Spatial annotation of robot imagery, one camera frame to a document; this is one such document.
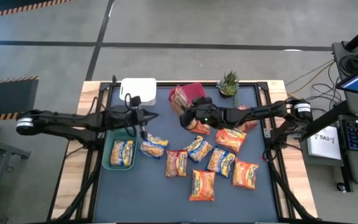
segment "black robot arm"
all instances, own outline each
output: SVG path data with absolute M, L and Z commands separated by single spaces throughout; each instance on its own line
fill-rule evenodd
M 247 121 L 257 119 L 281 117 L 285 122 L 277 129 L 272 129 L 269 133 L 270 142 L 268 147 L 278 146 L 280 142 L 286 142 L 289 134 L 303 134 L 304 128 L 313 120 L 310 104 L 305 100 L 289 99 L 277 101 L 271 105 L 258 106 L 240 110 L 237 108 L 224 108 L 212 103 L 211 98 L 198 98 L 193 102 L 191 108 L 185 109 L 180 116 L 180 123 L 187 128 L 194 119 L 203 124 L 208 124 L 212 128 L 233 129 Z
M 84 147 L 89 147 L 96 144 L 98 133 L 126 128 L 128 134 L 135 136 L 135 126 L 139 125 L 140 135 L 146 138 L 147 133 L 143 127 L 158 114 L 142 110 L 139 104 L 140 98 L 135 96 L 130 99 L 129 106 L 113 106 L 100 113 L 87 115 L 31 110 L 17 118 L 16 131 L 26 136 L 51 134 L 78 140 Z

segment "red snack bag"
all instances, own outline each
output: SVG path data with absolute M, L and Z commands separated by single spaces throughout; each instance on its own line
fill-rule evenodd
M 236 158 L 234 161 L 236 163 L 234 165 L 233 186 L 255 189 L 256 170 L 258 169 L 259 165 L 243 162 L 238 158 Z
M 186 177 L 187 150 L 167 150 L 166 177 Z
M 191 101 L 193 100 L 193 98 L 201 96 L 205 96 L 201 84 L 193 83 L 186 86 L 175 87 L 170 92 L 169 102 L 174 112 L 176 112 L 176 114 L 180 116 L 181 114 L 183 114 L 182 108 L 189 108 L 191 106 Z M 211 128 L 209 127 L 209 125 L 201 124 L 200 121 L 194 119 L 187 127 L 187 129 L 196 133 L 209 134 Z
M 247 109 L 246 106 L 241 105 L 238 107 L 238 109 L 240 110 L 245 110 Z M 247 121 L 244 124 L 240 125 L 237 127 L 238 130 L 242 131 L 242 132 L 248 132 L 249 130 L 251 130 L 252 128 L 258 126 L 258 121 Z
M 193 184 L 191 188 L 190 200 L 215 200 L 214 182 L 215 172 L 193 170 Z
M 233 152 L 238 153 L 247 134 L 238 129 L 222 129 L 216 133 L 215 141 L 222 146 L 226 146 Z

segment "yellow black striped tape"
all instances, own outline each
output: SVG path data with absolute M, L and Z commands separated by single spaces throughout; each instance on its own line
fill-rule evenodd
M 8 79 L 4 79 L 4 80 L 0 80 L 0 83 L 5 83 L 5 82 L 20 82 L 20 81 L 27 81 L 27 80 L 39 80 L 40 77 L 38 76 L 33 76 L 33 77 L 20 77 L 20 78 L 8 78 Z
M 33 77 L 20 77 L 20 78 L 8 78 L 4 80 L 0 80 L 0 83 L 6 83 L 6 82 L 21 82 L 21 81 L 27 81 L 27 80 L 39 80 L 40 77 L 33 76 Z M 16 113 L 8 113 L 8 114 L 0 114 L 0 120 L 7 120 L 7 119 L 16 119 L 16 117 L 20 114 L 20 112 Z
M 8 113 L 8 114 L 0 114 L 0 120 L 16 119 L 19 114 L 20 113 L 18 113 L 18 112 L 16 112 L 16 113 Z
M 38 4 L 31 4 L 29 6 L 16 7 L 13 9 L 6 9 L 3 11 L 0 11 L 0 16 L 5 16 L 5 15 L 17 13 L 17 12 L 25 12 L 25 11 L 29 11 L 29 10 L 33 10 L 33 9 L 40 9 L 42 7 L 52 6 L 55 4 L 60 4 L 60 3 L 69 2 L 69 1 L 74 1 L 74 0 L 51 0 L 51 1 L 46 1 L 46 2 L 40 2 Z

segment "green bowl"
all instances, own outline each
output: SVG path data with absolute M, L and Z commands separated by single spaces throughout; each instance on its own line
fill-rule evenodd
M 124 166 L 115 166 L 110 164 L 110 157 L 111 157 L 111 151 L 112 151 L 112 144 L 114 141 L 120 140 L 120 141 L 128 141 L 133 140 L 134 142 L 134 150 L 132 152 L 132 161 L 131 165 L 129 167 Z M 135 162 L 135 155 L 136 151 L 138 150 L 139 144 L 137 142 L 136 137 L 130 137 L 125 129 L 117 129 L 114 131 L 108 131 L 106 142 L 104 143 L 104 149 L 103 149 L 103 158 L 102 158 L 102 166 L 107 170 L 119 170 L 119 171 L 125 171 L 132 168 Z

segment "concrete floor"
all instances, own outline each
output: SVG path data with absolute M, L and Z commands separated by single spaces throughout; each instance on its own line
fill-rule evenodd
M 0 17 L 0 40 L 96 42 L 109 0 L 75 0 Z M 358 0 L 115 0 L 104 42 L 244 44 L 329 47 L 358 33 Z M 0 45 L 0 78 L 40 76 L 35 107 L 74 113 L 94 47 Z M 285 82 L 332 59 L 330 52 L 278 50 L 126 49 L 102 47 L 92 80 L 155 77 L 218 79 L 236 70 L 244 80 Z M 333 67 L 332 76 L 337 77 Z M 310 77 L 287 87 L 301 87 Z M 329 83 L 323 73 L 313 83 Z M 296 95 L 317 92 L 309 86 Z M 313 107 L 328 109 L 329 101 Z M 0 140 L 32 151 L 13 160 L 0 187 L 0 217 L 8 223 L 46 219 L 67 141 L 18 136 L 1 123 Z M 342 194 L 329 167 L 306 166 L 319 217 L 358 223 L 358 186 Z

